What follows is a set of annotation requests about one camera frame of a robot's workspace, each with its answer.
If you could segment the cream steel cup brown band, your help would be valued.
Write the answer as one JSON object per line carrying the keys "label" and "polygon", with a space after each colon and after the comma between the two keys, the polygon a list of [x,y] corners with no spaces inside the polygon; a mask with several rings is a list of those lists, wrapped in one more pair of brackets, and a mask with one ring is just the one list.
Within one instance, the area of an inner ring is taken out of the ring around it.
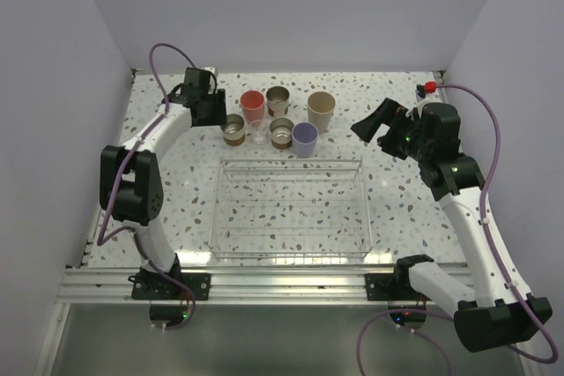
{"label": "cream steel cup brown band", "polygon": [[239,146],[246,138],[245,121],[238,114],[229,114],[226,124],[221,126],[223,140],[230,146]]}

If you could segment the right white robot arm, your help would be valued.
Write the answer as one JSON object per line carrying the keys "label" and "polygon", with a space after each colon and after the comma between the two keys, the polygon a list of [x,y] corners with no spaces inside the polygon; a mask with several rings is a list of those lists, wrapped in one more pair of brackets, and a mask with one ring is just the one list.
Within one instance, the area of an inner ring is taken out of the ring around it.
{"label": "right white robot arm", "polygon": [[505,248],[486,199],[486,182],[475,159],[460,151],[461,120],[443,103],[422,103],[408,110],[392,99],[355,122],[352,132],[365,143],[377,138],[382,152],[414,159],[455,230],[471,272],[472,287],[441,270],[428,255],[400,258],[385,292],[412,299],[421,294],[453,319],[456,334],[470,352],[530,340],[553,314],[549,300],[536,297]]}

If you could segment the clear glass cup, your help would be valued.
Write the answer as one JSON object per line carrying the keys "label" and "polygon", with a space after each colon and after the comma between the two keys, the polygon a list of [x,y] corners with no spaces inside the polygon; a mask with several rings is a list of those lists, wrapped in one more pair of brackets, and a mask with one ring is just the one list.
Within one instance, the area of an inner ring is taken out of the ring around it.
{"label": "clear glass cup", "polygon": [[269,138],[269,124],[264,120],[250,123],[251,140],[255,145],[264,145]]}

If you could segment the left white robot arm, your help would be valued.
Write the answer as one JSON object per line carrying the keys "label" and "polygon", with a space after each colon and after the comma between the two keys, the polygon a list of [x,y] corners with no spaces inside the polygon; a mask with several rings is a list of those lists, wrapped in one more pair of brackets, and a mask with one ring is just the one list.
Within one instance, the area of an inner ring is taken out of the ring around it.
{"label": "left white robot arm", "polygon": [[132,278],[134,299],[194,299],[160,220],[165,196],[159,162],[190,129],[225,123],[226,93],[215,74],[188,68],[183,81],[165,94],[156,115],[136,135],[102,150],[100,207],[105,216],[96,243],[102,246],[117,235],[107,230],[109,220],[132,233],[141,260]]}

